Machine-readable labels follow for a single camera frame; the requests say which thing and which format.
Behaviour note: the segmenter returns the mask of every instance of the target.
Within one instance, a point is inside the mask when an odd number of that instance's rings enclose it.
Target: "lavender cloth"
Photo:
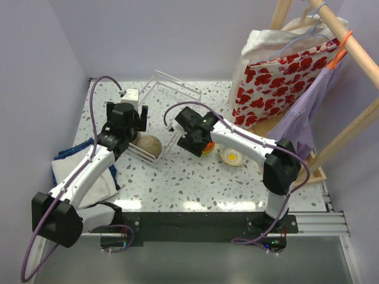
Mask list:
[[[290,139],[299,157],[306,159],[314,148],[309,121],[336,81],[340,67],[341,62],[335,70],[322,69],[308,90],[298,98],[282,120],[268,133],[268,138]]]

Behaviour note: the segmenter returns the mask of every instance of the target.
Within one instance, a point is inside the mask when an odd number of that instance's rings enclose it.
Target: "dark blue towel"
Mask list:
[[[83,149],[86,149],[87,147],[89,147],[90,145],[93,145],[93,144],[94,144],[94,139],[90,138],[87,141],[83,142],[82,144],[79,144],[75,147],[72,147],[70,149],[59,152],[58,156],[55,157],[54,160],[62,160],[65,157],[72,156],[75,153],[77,153]],[[116,170],[115,166],[114,165],[110,166],[109,171],[111,172],[111,175],[112,175],[113,180],[114,180],[114,184],[116,185],[116,190],[119,190],[120,186],[117,184],[117,181],[116,181],[117,170]],[[54,186],[57,186],[57,181],[55,179],[54,173],[53,173],[53,182],[54,182]]]

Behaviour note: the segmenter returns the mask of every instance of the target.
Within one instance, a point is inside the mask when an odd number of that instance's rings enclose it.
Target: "white cloth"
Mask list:
[[[347,28],[348,22],[342,18],[338,18],[340,22]],[[300,22],[300,18],[290,21],[281,31],[277,30],[263,30],[250,32],[248,42],[244,46],[241,52],[241,57],[233,73],[232,87],[229,93],[229,107],[233,109],[235,106],[235,100],[238,93],[238,88],[240,82],[243,78],[243,74],[246,70],[248,64],[256,62],[258,60],[266,60],[269,56],[283,49],[287,44],[291,43],[293,40],[304,37],[311,32],[311,27],[299,28],[293,31],[284,31],[291,27],[296,27]],[[314,34],[323,34],[329,39],[335,38],[332,31],[326,26],[323,21],[320,21],[314,31]],[[302,38],[301,40],[295,41],[289,47],[287,47],[282,52],[276,54],[271,59],[277,59],[284,56],[289,56],[296,54],[314,46],[319,46],[327,42],[325,37],[321,36],[309,36],[307,38]]]
[[[60,184],[66,177],[68,177],[81,160],[83,160],[87,152],[88,149],[84,149],[72,156],[52,161],[53,172],[57,184]],[[112,174],[109,169],[106,169],[84,196],[79,207],[84,208],[90,206],[96,202],[103,201],[116,193],[117,190]]]

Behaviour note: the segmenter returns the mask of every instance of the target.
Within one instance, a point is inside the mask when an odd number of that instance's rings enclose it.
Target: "wooden pole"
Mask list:
[[[314,9],[317,9],[322,3],[324,3],[322,0],[309,0],[309,2]],[[336,15],[327,5],[324,5],[319,9],[319,15],[339,41],[345,38],[348,30],[340,23]],[[353,36],[348,38],[345,43],[345,48],[363,72],[367,75],[370,81],[374,84],[374,86],[379,89],[379,67],[359,45],[356,39],[353,38]],[[379,98],[377,98],[356,119],[354,119],[309,163],[310,171],[314,172],[323,163],[327,162],[333,155],[360,135],[378,118]]]
[[[281,30],[287,17],[292,0],[279,0],[272,16],[270,30]]]

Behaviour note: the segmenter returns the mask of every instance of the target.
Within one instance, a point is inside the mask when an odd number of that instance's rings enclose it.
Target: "terrazzo tabletop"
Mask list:
[[[230,115],[226,102],[231,82],[188,83],[202,91],[201,102],[226,118]],[[124,89],[141,90],[146,82],[120,82],[120,84]],[[94,113],[98,131],[106,120],[107,101],[119,102],[120,96],[115,84],[104,81],[97,86],[94,95]],[[162,109],[162,114],[170,106],[164,100],[155,97],[144,103],[149,106],[149,110],[153,105]],[[177,113],[178,110],[172,110],[171,118]],[[75,145],[92,135],[88,91]],[[220,145],[217,145],[208,156],[199,158],[174,145],[160,170],[154,169],[141,158],[125,151],[115,162],[118,171],[116,180],[121,189],[108,201],[122,207],[123,211],[264,211],[268,191],[262,183],[258,165],[252,160],[247,160],[243,166],[229,166],[221,160],[219,149]],[[322,184],[299,189],[290,198],[290,211],[325,212]]]

